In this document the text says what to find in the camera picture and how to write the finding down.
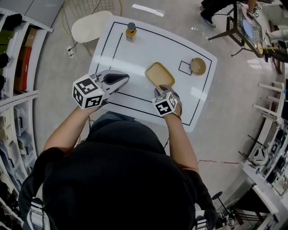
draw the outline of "white tape on floor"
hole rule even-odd
[[[158,15],[158,16],[160,16],[160,17],[163,17],[163,16],[164,16],[164,12],[163,12],[163,11],[160,11],[160,10],[157,10],[157,9],[151,9],[151,8],[149,8],[149,7],[142,6],[142,5],[137,5],[137,4],[133,4],[132,7],[135,8],[135,9],[145,10],[145,11],[147,11],[147,12],[153,13],[153,14]]]

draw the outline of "desk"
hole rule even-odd
[[[134,22],[137,37],[134,43],[126,40],[127,24]],[[191,73],[193,58],[201,58],[207,66],[202,76]],[[174,76],[173,89],[183,104],[182,123],[191,132],[200,116],[217,63],[216,57],[206,50],[175,34],[149,24],[110,17],[99,39],[89,75],[111,69],[127,73],[130,80],[105,106],[107,110],[138,119],[166,125],[153,107],[155,86],[145,77],[145,70],[160,62]]]
[[[234,3],[234,7],[229,13],[227,14],[227,24],[226,24],[226,31],[218,34],[212,38],[209,38],[209,40],[220,38],[224,36],[231,37],[239,46],[241,46],[241,49],[236,53],[238,54],[242,50],[248,50],[251,52],[254,52],[257,57],[261,58],[263,57],[263,54],[260,54],[257,49],[257,43],[260,43],[263,46],[263,37],[262,37],[262,28],[261,25],[254,19],[252,20],[252,27],[254,29],[254,37],[253,39],[250,38],[243,30],[243,20],[246,19],[243,12],[242,12],[242,4],[240,2]]]

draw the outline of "stool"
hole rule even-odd
[[[77,20],[71,29],[73,39],[80,43],[90,42],[102,35],[104,25],[112,16],[110,11],[99,11]]]
[[[284,83],[273,81],[272,86],[265,85],[265,84],[258,84],[258,86],[281,93],[280,99],[275,98],[275,97],[271,97],[271,96],[267,97],[267,100],[278,103],[278,106],[277,106],[277,109],[275,112],[271,111],[269,109],[266,109],[264,107],[261,107],[259,105],[253,104],[253,107],[257,108],[260,112],[262,112],[263,114],[266,114],[269,117],[277,120],[278,117],[281,117],[281,113],[282,113],[282,109],[283,109],[283,105],[284,105],[284,96],[285,96],[284,95]]]

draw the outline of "white round stool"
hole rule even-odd
[[[110,11],[99,11],[80,18],[72,26],[73,39],[80,43],[98,39],[102,35],[104,25],[111,16]]]

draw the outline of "white table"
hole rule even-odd
[[[134,43],[126,40],[127,24],[134,22],[137,37]],[[191,73],[193,58],[202,58],[207,66],[202,76]],[[99,39],[89,75],[111,69],[130,76],[128,84],[112,95],[105,106],[107,110],[125,114],[157,124],[165,124],[158,116],[151,100],[155,86],[145,77],[145,70],[160,62],[174,76],[173,89],[183,104],[182,123],[191,132],[200,116],[214,76],[217,58],[175,34],[149,24],[112,16]]]

